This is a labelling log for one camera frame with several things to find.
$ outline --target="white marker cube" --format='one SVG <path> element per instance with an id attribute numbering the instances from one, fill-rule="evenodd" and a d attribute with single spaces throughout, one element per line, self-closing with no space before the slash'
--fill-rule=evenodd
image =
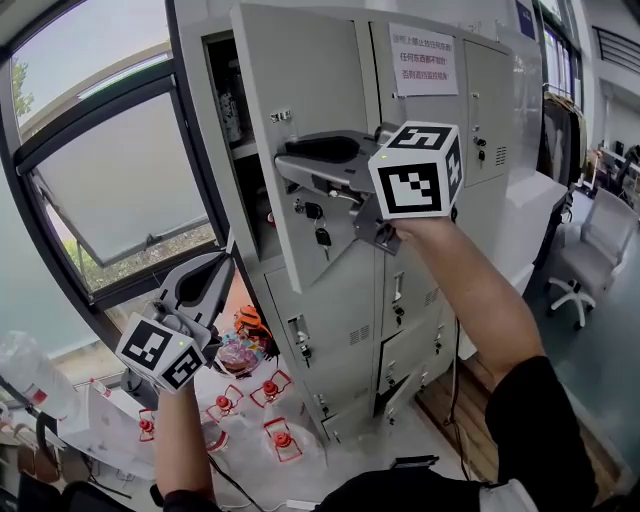
<path id="1" fill-rule="evenodd" d="M 456 125 L 404 123 L 369 159 L 383 218 L 449 215 L 464 183 L 461 155 Z"/>
<path id="2" fill-rule="evenodd" d="M 128 367 L 175 393 L 205 364 L 193 338 L 132 313 L 116 347 Z"/>

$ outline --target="tree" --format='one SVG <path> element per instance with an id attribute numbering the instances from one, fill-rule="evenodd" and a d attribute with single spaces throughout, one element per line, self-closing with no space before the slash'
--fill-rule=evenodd
<path id="1" fill-rule="evenodd" d="M 33 94 L 25 95 L 22 92 L 22 85 L 24 84 L 24 79 L 27 78 L 28 67 L 29 64 L 26 62 L 20 63 L 18 59 L 13 59 L 12 61 L 11 88 L 13 90 L 13 105 L 18 117 L 31 112 L 31 104 L 33 103 Z"/>

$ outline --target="forearm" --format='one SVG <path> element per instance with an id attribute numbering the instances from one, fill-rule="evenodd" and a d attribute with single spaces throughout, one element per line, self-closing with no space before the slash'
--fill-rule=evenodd
<path id="1" fill-rule="evenodd" d="M 449 218 L 410 222 L 408 241 L 498 381 L 518 363 L 544 354 L 522 297 Z"/>
<path id="2" fill-rule="evenodd" d="M 213 499 L 209 459 L 193 381 L 172 395 L 160 393 L 155 433 L 156 480 L 160 493 L 194 491 Z"/>

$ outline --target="wooden floor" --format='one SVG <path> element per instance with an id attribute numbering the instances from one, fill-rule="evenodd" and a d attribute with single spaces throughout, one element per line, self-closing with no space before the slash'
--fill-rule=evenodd
<path id="1" fill-rule="evenodd" d="M 452 371 L 449 370 L 418 393 L 416 401 L 458 451 L 454 427 L 444 424 L 451 405 L 452 379 Z M 465 460 L 478 479 L 495 482 L 498 477 L 498 450 L 484 421 L 485 408 L 494 389 L 493 377 L 474 356 L 460 365 L 459 382 L 455 415 Z M 600 503 L 613 495 L 615 483 L 620 477 L 620 468 L 582 423 L 580 433 L 596 474 L 599 489 L 596 503 Z"/>

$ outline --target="white chair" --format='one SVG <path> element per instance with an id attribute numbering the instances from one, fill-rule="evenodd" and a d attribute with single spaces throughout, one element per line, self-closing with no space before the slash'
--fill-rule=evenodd
<path id="1" fill-rule="evenodd" d="M 552 277 L 545 283 L 545 290 L 555 285 L 566 292 L 551 304 L 550 316 L 565 302 L 571 301 L 580 317 L 574 329 L 578 331 L 584 327 L 584 305 L 587 313 L 593 310 L 596 298 L 611 286 L 637 226 L 636 212 L 613 194 L 598 190 L 587 220 L 580 228 L 579 240 L 563 244 L 558 255 L 558 265 L 564 268 L 570 280 L 565 282 Z"/>

